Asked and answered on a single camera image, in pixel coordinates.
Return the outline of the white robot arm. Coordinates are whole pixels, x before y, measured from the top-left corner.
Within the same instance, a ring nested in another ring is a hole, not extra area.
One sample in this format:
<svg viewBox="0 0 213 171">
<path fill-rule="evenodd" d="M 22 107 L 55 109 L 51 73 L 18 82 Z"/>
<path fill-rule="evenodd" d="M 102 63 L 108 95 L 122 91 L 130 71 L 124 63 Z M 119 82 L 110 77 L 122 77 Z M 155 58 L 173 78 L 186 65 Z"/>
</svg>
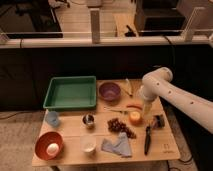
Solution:
<svg viewBox="0 0 213 171">
<path fill-rule="evenodd" d="M 173 73 L 167 67 L 145 74 L 140 97 L 145 103 L 163 98 L 213 134 L 213 102 L 172 85 L 172 79 Z"/>
</svg>

